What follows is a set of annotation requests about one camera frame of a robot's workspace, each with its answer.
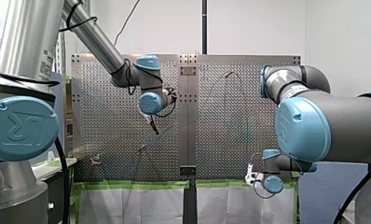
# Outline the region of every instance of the cable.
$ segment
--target cable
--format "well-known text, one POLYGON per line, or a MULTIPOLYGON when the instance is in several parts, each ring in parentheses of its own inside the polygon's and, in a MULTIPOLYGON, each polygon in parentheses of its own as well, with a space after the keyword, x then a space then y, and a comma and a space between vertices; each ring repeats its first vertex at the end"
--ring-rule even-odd
POLYGON ((298 161, 293 160, 293 159, 290 158, 290 162, 291 162, 291 161, 293 161, 293 162, 295 163, 295 165, 298 167, 298 169, 299 169, 299 171, 298 171, 299 174, 300 174, 300 175, 304 175, 304 171, 302 170, 302 168, 301 168, 301 166, 299 165, 298 161))
POLYGON ((66 32, 66 31, 72 31, 73 29, 79 27, 79 26, 82 26, 84 25, 85 23, 89 22, 89 21, 97 21, 98 20, 98 17, 90 17, 89 19, 85 20, 85 21, 82 21, 78 24, 75 24, 75 25, 70 25, 70 22, 73 18, 73 15, 75 14, 76 12, 76 9, 77 7, 79 7, 80 5, 84 5, 83 1, 82 0, 79 0, 76 4, 73 5, 72 9, 70 10, 69 12, 69 15, 67 16, 67 19, 66 19, 66 28, 62 28, 59 32, 66 32))
POLYGON ((345 213, 346 209, 348 208, 353 198, 364 187, 364 185, 369 181, 369 179, 371 179, 371 170, 368 172, 368 174, 364 176, 364 178, 360 181, 360 183, 351 191, 346 201, 342 204, 342 207, 337 212, 337 216, 334 220, 334 224, 337 224, 340 222, 340 219, 342 219, 343 213, 345 213))
POLYGON ((73 14, 75 14, 77 7, 80 5, 84 5, 82 0, 78 0, 78 2, 70 10, 69 15, 67 16, 66 19, 66 27, 70 27, 70 21, 72 20, 73 14))
POLYGON ((57 86, 61 84, 59 81, 39 81, 39 80, 34 80, 31 78, 27 77, 16 77, 8 74, 4 74, 0 72, 0 77, 3 77, 5 79, 11 80, 11 81, 18 81, 18 82, 29 82, 29 83, 34 83, 34 84, 46 84, 49 85, 50 87, 57 86))
POLYGON ((73 26, 70 26, 70 27, 66 27, 66 28, 61 29, 60 30, 60 33, 61 32, 66 32, 66 31, 72 31, 73 29, 77 28, 78 26, 82 26, 82 25, 84 25, 85 23, 87 23, 89 21, 95 21, 96 22, 97 20, 98 20, 98 17, 91 17, 91 18, 89 18, 89 19, 87 19, 85 21, 82 21, 82 22, 80 22, 80 23, 78 23, 76 25, 73 25, 73 26))
POLYGON ((150 125, 151 125, 151 127, 153 128, 153 130, 154 130, 154 132, 156 133, 156 135, 159 135, 159 131, 158 131, 158 128, 157 128, 157 126, 156 126, 156 123, 154 122, 154 118, 153 118, 153 116, 151 116, 150 125))
POLYGON ((149 71, 147 71, 147 70, 145 70, 145 69, 143 69, 143 68, 140 68, 140 67, 138 67, 137 65, 133 65, 133 66, 135 66, 137 69, 139 69, 139 70, 141 70, 141 71, 143 71, 143 72, 145 72, 146 74, 148 74, 149 76, 151 76, 151 77, 154 77, 154 78, 156 78, 156 79, 158 79, 161 83, 163 83, 163 80, 162 80, 162 78, 161 77, 159 77, 159 76, 157 76, 157 75, 154 75, 154 74, 152 74, 152 73, 150 73, 149 71))
POLYGON ((133 11, 136 9, 137 5, 139 5, 139 2, 140 2, 140 0, 137 0, 137 1, 136 1, 136 3, 135 3, 135 5, 133 6, 133 9, 132 9, 130 15, 128 15, 128 18, 125 20, 124 24, 122 25, 121 31, 119 31, 119 33, 118 33, 117 36, 116 36, 116 40, 114 41, 114 46, 117 45, 118 38, 121 36, 122 32, 124 32, 124 29, 125 29, 125 27, 127 26, 128 20, 131 18, 132 14, 133 14, 133 11))
MULTIPOLYGON (((255 179, 258 178, 258 176, 261 174, 261 171, 262 171, 262 169, 257 173, 257 175, 255 176, 255 179)), ((272 194, 272 195, 269 195, 269 196, 267 196, 267 197, 264 197, 264 196, 262 196, 261 194, 259 194, 259 193, 257 192, 257 188, 255 187, 255 184, 256 184, 257 182, 260 183, 261 185, 262 185, 262 183, 261 183, 261 180, 256 180, 256 181, 253 183, 253 189, 254 189, 254 192, 255 192, 255 194, 256 194, 259 198, 262 198, 262 199, 270 199, 270 198, 272 198, 273 196, 276 195, 276 194, 272 194)))
POLYGON ((69 221, 69 210, 70 210, 70 177, 69 170, 67 168, 66 157, 63 152, 60 138, 57 137, 55 140, 55 147, 57 148, 58 155, 60 156, 62 173, 63 173, 63 217, 62 223, 68 223, 69 221))
POLYGON ((128 82, 128 94, 129 95, 133 95, 135 92, 136 92, 136 87, 133 86, 133 90, 131 89, 132 85, 131 83, 133 83, 133 78, 132 78, 132 75, 131 75, 131 61, 129 59, 124 59, 124 62, 125 62, 125 66, 127 66, 125 69, 125 78, 127 79, 127 82, 128 82))
POLYGON ((174 109, 176 109, 176 102, 173 103, 172 110, 168 114, 166 114, 166 115, 156 114, 155 116, 157 116, 159 118, 166 118, 166 117, 168 117, 169 115, 171 115, 173 113, 174 109))

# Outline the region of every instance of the vertical metal pole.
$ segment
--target vertical metal pole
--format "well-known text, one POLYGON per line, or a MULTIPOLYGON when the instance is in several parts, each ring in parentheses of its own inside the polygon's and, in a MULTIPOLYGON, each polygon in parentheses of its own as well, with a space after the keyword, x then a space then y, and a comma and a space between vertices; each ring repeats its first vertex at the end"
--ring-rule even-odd
POLYGON ((208 53, 208 0, 202 0, 202 54, 208 53))

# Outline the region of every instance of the gray robot arm segment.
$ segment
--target gray robot arm segment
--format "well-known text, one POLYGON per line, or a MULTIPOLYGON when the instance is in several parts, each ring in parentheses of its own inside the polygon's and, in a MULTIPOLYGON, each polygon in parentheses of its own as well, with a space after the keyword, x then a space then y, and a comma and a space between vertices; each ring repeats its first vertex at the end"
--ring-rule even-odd
POLYGON ((326 92, 323 73, 311 71, 317 78, 308 79, 318 90, 293 67, 265 69, 264 92, 279 104, 275 129, 281 150, 298 161, 371 163, 371 98, 334 97, 326 92))

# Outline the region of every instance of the green tape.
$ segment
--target green tape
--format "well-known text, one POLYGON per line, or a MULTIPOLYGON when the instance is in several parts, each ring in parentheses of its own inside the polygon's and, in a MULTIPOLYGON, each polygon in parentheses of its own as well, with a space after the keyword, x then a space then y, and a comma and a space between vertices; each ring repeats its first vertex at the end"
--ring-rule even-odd
POLYGON ((75 188, 90 189, 188 189, 187 181, 135 182, 128 180, 104 180, 102 182, 75 183, 75 188))
POLYGON ((188 189, 188 181, 169 181, 169 182, 137 182, 130 180, 104 180, 102 182, 84 182, 75 183, 75 215, 76 224, 80 222, 80 198, 81 193, 85 190, 95 189, 188 189))

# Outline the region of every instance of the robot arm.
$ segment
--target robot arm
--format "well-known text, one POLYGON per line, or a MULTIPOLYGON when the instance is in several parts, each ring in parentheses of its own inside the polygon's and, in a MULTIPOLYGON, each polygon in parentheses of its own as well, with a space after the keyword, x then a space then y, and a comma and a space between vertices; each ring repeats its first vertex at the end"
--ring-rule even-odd
POLYGON ((267 191, 282 190, 276 176, 280 170, 312 172, 315 168, 308 167, 316 161, 371 163, 371 93, 334 97, 329 91, 326 77, 316 68, 263 69, 261 94, 278 104, 275 130, 284 153, 264 152, 267 191))
POLYGON ((68 27, 87 21, 72 31, 111 75, 113 85, 120 88, 141 87, 139 107, 144 114, 155 115, 175 102, 174 92, 168 91, 171 88, 162 88, 161 67, 156 56, 140 57, 135 64, 124 59, 78 0, 65 0, 62 18, 68 27))
POLYGON ((123 58, 78 0, 11 0, 0 45, 0 161, 34 158, 58 135, 49 81, 61 19, 74 27, 115 86, 141 87, 138 106, 145 116, 175 103, 174 89, 162 87, 158 58, 123 58))

